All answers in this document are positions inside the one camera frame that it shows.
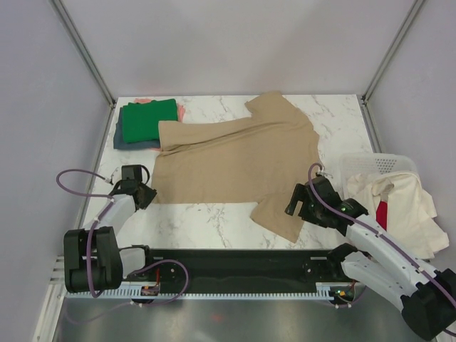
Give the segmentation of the tan t shirt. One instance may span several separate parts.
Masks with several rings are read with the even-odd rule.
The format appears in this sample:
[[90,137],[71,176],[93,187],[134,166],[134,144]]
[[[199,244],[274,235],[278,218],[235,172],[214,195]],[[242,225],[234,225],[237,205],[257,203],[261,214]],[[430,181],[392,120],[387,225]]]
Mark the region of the tan t shirt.
[[302,220],[285,209],[320,160],[319,135],[279,92],[245,104],[250,117],[221,123],[159,124],[162,151],[152,186],[160,204],[255,202],[250,218],[292,243]]

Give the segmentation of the red t shirt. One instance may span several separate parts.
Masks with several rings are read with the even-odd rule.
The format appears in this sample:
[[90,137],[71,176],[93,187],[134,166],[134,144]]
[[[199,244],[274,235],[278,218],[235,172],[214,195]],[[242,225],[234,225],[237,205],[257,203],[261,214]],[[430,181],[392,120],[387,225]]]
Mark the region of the red t shirt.
[[376,222],[384,229],[387,230],[388,226],[388,203],[381,200],[376,210]]

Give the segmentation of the cream t shirt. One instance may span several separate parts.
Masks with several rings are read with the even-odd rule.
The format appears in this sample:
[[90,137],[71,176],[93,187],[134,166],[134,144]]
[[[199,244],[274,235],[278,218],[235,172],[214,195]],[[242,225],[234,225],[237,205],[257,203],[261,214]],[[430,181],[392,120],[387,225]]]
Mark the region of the cream t shirt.
[[450,245],[446,232],[434,221],[437,211],[432,196],[414,172],[391,172],[384,175],[357,174],[346,183],[347,194],[375,216],[380,194],[387,185],[387,232],[421,259],[432,259]]

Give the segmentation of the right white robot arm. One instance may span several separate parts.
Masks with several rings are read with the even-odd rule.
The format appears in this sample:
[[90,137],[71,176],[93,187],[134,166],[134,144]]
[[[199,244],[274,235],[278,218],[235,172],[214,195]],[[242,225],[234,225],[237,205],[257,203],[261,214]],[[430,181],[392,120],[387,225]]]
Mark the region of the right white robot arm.
[[342,200],[318,175],[296,184],[288,215],[341,233],[348,242],[331,251],[327,274],[361,282],[389,301],[409,328],[430,341],[455,323],[455,273],[437,270],[400,246],[353,198]]

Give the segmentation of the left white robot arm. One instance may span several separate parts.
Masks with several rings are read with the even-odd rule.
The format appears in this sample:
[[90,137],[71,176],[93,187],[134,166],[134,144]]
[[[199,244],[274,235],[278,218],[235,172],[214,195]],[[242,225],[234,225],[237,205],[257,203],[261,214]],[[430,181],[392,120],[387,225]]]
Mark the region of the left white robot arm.
[[[61,177],[80,172],[98,177],[113,188],[108,194],[76,192]],[[150,171],[144,165],[123,165],[117,182],[82,169],[64,170],[56,176],[57,185],[72,195],[106,200],[102,210],[89,223],[65,233],[63,238],[66,290],[72,294],[88,292],[98,298],[104,291],[117,289],[123,281],[123,261],[116,234],[140,209],[146,209],[157,191],[149,187]]]

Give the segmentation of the folded blue t shirt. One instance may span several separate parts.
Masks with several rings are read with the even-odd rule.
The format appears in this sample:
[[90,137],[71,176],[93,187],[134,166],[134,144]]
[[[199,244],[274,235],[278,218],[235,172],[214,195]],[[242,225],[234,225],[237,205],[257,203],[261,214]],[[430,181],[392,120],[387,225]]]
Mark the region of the folded blue t shirt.
[[159,140],[148,140],[141,142],[125,142],[123,138],[123,109],[119,111],[118,121],[116,123],[113,148],[115,150],[134,151],[134,150],[158,150],[160,151]]

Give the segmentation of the folded green t shirt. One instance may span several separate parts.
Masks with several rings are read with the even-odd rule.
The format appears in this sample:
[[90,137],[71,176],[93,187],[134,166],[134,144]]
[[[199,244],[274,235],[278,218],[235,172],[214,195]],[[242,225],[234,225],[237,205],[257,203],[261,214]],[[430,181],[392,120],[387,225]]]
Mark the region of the folded green t shirt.
[[159,140],[161,121],[178,121],[175,99],[129,103],[121,108],[122,134],[125,143]]

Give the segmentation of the white plastic basket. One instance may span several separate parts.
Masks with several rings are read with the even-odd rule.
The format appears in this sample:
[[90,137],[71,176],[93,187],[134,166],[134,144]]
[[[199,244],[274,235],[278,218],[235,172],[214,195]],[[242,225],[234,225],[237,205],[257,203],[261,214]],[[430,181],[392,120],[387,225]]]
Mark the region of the white plastic basket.
[[348,180],[358,174],[386,174],[391,172],[418,173],[415,163],[406,156],[386,153],[346,153],[339,160],[343,198],[348,198]]

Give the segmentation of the folded pink t shirt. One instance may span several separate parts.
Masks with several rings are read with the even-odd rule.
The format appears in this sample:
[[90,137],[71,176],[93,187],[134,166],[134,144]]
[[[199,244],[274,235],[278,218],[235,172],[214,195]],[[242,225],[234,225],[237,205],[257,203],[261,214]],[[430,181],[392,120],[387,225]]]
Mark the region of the folded pink t shirt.
[[[171,121],[178,121],[182,122],[184,115],[185,115],[185,108],[176,103],[177,112],[175,115],[170,117]],[[150,140],[141,140],[139,142],[130,143],[131,150],[144,150],[144,149],[152,149],[156,151],[161,151],[160,147],[160,133],[159,133],[159,122],[158,118],[148,119],[146,123],[148,124],[148,128],[152,129],[152,133],[150,133]]]

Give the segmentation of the left aluminium frame post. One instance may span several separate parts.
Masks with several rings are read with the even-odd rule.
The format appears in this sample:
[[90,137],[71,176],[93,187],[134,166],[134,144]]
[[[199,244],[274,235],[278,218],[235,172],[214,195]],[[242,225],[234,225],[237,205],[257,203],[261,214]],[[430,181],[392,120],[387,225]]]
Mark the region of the left aluminium frame post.
[[64,29],[66,30],[67,34],[72,40],[73,45],[76,47],[77,52],[83,59],[85,66],[87,67],[89,73],[93,77],[106,102],[111,108],[113,108],[116,103],[115,98],[112,92],[110,91],[107,83],[105,82],[103,76],[101,75],[101,72],[97,67],[68,9],[66,8],[66,5],[61,0],[50,0],[50,4],[52,5],[53,10],[59,17]]

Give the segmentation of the aluminium frame post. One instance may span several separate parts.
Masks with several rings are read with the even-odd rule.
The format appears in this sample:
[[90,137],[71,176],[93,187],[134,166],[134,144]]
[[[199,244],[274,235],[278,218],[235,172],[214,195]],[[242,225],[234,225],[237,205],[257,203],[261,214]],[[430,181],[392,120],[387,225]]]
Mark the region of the aluminium frame post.
[[76,47],[77,52],[83,59],[85,66],[87,67],[89,73],[93,77],[106,102],[111,108],[113,108],[116,103],[115,98],[112,92],[110,91],[107,83],[105,82],[103,76],[101,75],[101,72],[97,67],[68,9],[66,8],[66,5],[61,0],[50,0],[50,4],[52,5],[53,10],[59,17],[64,29],[66,30],[67,34],[72,40],[73,45]]
[[364,105],[367,105],[368,101],[371,99],[373,93],[375,92],[378,84],[383,78],[384,73],[386,72],[388,66],[393,61],[396,53],[399,51],[402,46],[405,37],[410,32],[413,24],[415,23],[417,17],[422,11],[423,7],[426,5],[426,0],[414,0],[412,6],[409,8],[405,18],[403,19],[398,31],[393,37],[388,49],[386,50],[379,66],[377,67],[373,77],[371,78],[366,90],[361,95],[361,102]]

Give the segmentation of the right aluminium frame post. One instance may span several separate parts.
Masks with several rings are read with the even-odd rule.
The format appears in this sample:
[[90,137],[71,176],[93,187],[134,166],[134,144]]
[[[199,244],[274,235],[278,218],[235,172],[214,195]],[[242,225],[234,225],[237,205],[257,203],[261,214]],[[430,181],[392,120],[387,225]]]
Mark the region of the right aluminium frame post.
[[384,73],[386,72],[388,66],[393,61],[396,53],[399,51],[402,46],[405,37],[410,32],[413,24],[415,23],[417,17],[422,11],[423,7],[426,5],[426,0],[414,0],[412,6],[409,8],[405,18],[403,19],[398,31],[393,37],[388,49],[386,50],[379,66],[377,67],[373,77],[371,78],[366,90],[361,95],[361,102],[364,105],[367,105],[368,101],[371,99],[373,93],[375,92],[378,84],[383,78]]

